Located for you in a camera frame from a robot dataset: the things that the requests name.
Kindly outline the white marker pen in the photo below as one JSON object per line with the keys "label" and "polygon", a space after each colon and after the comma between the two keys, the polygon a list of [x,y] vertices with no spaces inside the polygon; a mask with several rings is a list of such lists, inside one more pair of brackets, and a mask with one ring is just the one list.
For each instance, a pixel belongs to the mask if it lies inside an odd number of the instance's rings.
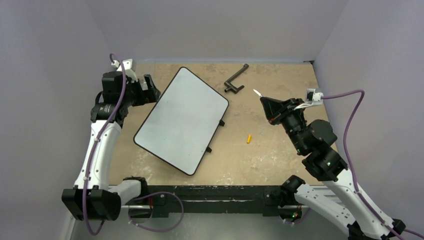
{"label": "white marker pen", "polygon": [[258,91],[258,90],[256,90],[256,89],[253,89],[253,92],[255,93],[255,94],[257,94],[260,98],[262,98],[263,97],[263,95]]}

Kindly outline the yellow marker cap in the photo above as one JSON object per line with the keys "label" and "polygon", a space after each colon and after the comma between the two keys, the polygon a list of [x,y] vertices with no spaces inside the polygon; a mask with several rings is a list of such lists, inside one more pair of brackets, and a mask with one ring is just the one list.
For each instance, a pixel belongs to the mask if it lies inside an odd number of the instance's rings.
{"label": "yellow marker cap", "polygon": [[252,135],[251,135],[251,134],[249,134],[249,135],[248,135],[248,137],[247,137],[246,143],[247,143],[247,144],[250,144],[250,143],[251,143],[251,141],[252,141]]}

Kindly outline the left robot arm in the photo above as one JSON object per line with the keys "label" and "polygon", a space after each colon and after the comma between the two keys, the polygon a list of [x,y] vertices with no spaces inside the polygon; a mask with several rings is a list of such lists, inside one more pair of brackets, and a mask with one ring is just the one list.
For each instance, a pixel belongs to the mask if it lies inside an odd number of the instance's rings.
{"label": "left robot arm", "polygon": [[129,107],[156,103],[161,92],[150,74],[138,78],[110,71],[103,74],[101,83],[102,91],[90,111],[90,140],[83,166],[73,187],[64,189],[61,195],[66,208],[79,221],[114,221],[121,207],[131,200],[142,205],[149,199],[145,178],[130,176],[110,186],[109,173]]}

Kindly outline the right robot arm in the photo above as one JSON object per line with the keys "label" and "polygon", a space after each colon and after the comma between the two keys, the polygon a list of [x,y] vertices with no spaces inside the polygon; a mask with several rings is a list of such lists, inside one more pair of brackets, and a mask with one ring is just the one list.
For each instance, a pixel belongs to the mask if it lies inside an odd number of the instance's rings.
{"label": "right robot arm", "polygon": [[337,140],[328,121],[308,124],[301,98],[278,100],[260,97],[265,117],[271,125],[282,125],[297,154],[304,156],[307,172],[328,187],[341,201],[334,202],[317,193],[296,175],[290,176],[269,198],[280,207],[295,201],[319,213],[342,230],[350,240],[388,240],[400,236],[406,225],[381,211],[363,189],[354,183],[353,172],[332,144]]}

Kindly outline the white whiteboard black frame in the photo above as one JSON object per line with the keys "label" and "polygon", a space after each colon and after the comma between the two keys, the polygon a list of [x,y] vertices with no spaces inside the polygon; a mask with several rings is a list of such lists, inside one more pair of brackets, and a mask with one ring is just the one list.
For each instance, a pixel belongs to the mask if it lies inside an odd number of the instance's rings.
{"label": "white whiteboard black frame", "polygon": [[229,101],[181,67],[133,137],[134,143],[188,176],[197,171]]}

